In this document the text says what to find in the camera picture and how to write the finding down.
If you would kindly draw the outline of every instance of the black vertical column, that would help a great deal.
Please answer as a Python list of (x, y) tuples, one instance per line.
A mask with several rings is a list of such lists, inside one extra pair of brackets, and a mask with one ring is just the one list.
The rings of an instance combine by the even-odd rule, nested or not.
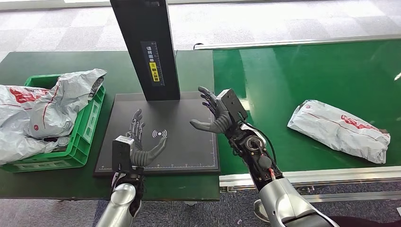
[(110, 0), (146, 100), (180, 99), (166, 0)]

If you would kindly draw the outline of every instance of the green table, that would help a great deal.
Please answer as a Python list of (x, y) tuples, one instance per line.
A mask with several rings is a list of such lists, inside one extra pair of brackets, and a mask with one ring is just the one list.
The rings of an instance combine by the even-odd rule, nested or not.
[[(216, 93), (232, 87), (249, 109), (249, 121), (272, 140), (279, 167), (294, 184), (397, 180), (401, 178), (401, 39), (340, 43), (291, 43), (212, 51), (179, 51), (176, 57), (181, 91), (197, 86)], [(0, 63), (0, 84), (23, 84), (31, 75), (91, 68), (109, 73), (106, 102), (100, 113), (88, 164), (79, 169), (10, 174), (0, 171), (1, 197), (106, 198), (109, 180), (92, 178), (101, 138), (116, 93), (140, 92), (126, 52), (10, 53)], [(286, 127), (297, 105), (317, 99), (353, 113), (392, 141), (387, 163), (376, 165), (334, 151)], [(246, 167), (218, 137), (221, 173), (154, 176), (146, 182), (147, 200), (218, 200), (222, 190), (253, 186)]]
[[(231, 87), (249, 106), (249, 122), (271, 139), (292, 183), (360, 182), (401, 177), (401, 39), (202, 47), (213, 49), (215, 91)], [(294, 109), (317, 99), (387, 129), (387, 162), (347, 155), (287, 128)], [(246, 167), (218, 136), (224, 186), (252, 185)]]
[[(181, 91), (213, 87), (212, 52), (180, 51), (176, 55)], [(87, 164), (83, 168), (12, 174), (0, 170), (0, 197), (97, 199), (110, 196), (111, 179), (93, 178), (116, 93), (141, 93), (128, 52), (12, 52), (0, 63), (0, 84), (23, 85), (32, 75), (58, 74), (93, 68), (108, 71), (106, 96)], [(215, 201), (218, 175), (150, 176), (145, 200)]]

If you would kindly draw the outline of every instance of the robotic hand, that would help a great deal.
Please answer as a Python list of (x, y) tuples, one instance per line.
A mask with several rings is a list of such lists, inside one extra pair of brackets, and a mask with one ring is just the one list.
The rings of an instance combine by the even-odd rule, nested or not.
[(142, 149), (142, 130), (140, 123), (142, 110), (135, 112), (130, 129), (125, 136), (113, 140), (112, 195), (97, 227), (131, 226), (142, 205), (143, 169), (149, 165), (165, 148), (167, 137), (162, 137), (157, 146), (150, 151)]
[[(233, 154), (240, 156), (249, 168), (259, 191), (259, 197), (272, 227), (338, 227), (338, 225), (308, 203), (283, 176), (276, 165), (274, 148), (263, 132), (246, 122), (248, 117), (232, 89), (218, 96), (204, 87), (198, 89), (215, 116), (212, 123), (191, 120), (202, 131), (223, 133)], [(273, 158), (266, 149), (268, 141)]]

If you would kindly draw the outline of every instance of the white plastic bag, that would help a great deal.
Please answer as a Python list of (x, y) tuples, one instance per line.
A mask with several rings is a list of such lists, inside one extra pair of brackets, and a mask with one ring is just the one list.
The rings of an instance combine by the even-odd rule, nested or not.
[(105, 70), (62, 74), (56, 85), (35, 101), (25, 133), (36, 138), (67, 136), (82, 110), (103, 83)]
[(386, 163), (390, 134), (362, 119), (317, 100), (298, 106), (287, 127), (303, 133), (333, 150)]
[(78, 112), (105, 74), (98, 69), (66, 73), (50, 90), (0, 85), (0, 166), (66, 146)]

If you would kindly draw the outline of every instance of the yellow label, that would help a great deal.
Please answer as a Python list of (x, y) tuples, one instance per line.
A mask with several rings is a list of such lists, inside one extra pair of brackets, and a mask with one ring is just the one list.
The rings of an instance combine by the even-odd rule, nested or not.
[(149, 62), (150, 71), (152, 72), (152, 78), (154, 82), (159, 82), (159, 73), (157, 72), (157, 66), (154, 62)]

